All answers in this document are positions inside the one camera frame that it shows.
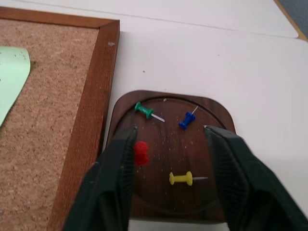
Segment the white surface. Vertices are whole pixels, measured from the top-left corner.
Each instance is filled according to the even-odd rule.
[[[115,18],[27,3],[19,7]],[[116,17],[122,32],[108,124],[117,99],[129,91],[212,98],[227,108],[237,133],[276,173],[307,216],[308,44],[298,39]],[[191,227],[135,220],[130,229],[159,226],[165,230],[228,230],[225,224]]]
[[[17,0],[297,38],[273,0]]]

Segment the wooden frame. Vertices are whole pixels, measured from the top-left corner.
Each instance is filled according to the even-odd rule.
[[[98,155],[106,124],[120,21],[0,7],[0,18],[98,29],[48,230],[61,230],[86,171]]]

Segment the push pin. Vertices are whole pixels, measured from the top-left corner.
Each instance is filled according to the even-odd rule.
[[[173,173],[170,173],[170,184],[173,185],[174,182],[186,182],[189,186],[192,186],[193,180],[206,180],[208,177],[193,177],[191,171],[188,171],[186,175],[183,176],[174,176]]]
[[[147,109],[145,107],[142,107],[141,106],[141,102],[136,103],[135,111],[140,111],[140,112],[146,114],[146,118],[147,119],[149,119],[151,116],[153,116],[154,118],[156,118],[156,119],[158,119],[158,120],[160,120],[162,122],[165,122],[164,119],[162,119],[161,117],[158,117],[157,115],[153,114],[153,111],[154,111],[153,108]]]
[[[135,164],[141,166],[146,165],[149,162],[149,156],[147,154],[149,150],[148,144],[143,141],[136,142],[134,145],[135,152]]]
[[[183,122],[179,122],[179,127],[183,130],[187,129],[187,126],[190,122],[194,121],[196,119],[196,117],[194,116],[194,112],[197,110],[199,106],[197,106],[193,112],[186,112],[185,116],[186,118],[184,119]]]

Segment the cork surface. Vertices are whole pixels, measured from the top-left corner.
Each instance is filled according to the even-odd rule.
[[[0,127],[0,230],[45,230],[98,30],[0,20],[28,80]]]

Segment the green paper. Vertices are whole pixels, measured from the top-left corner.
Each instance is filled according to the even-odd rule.
[[[0,127],[29,73],[30,58],[26,49],[0,47]]]

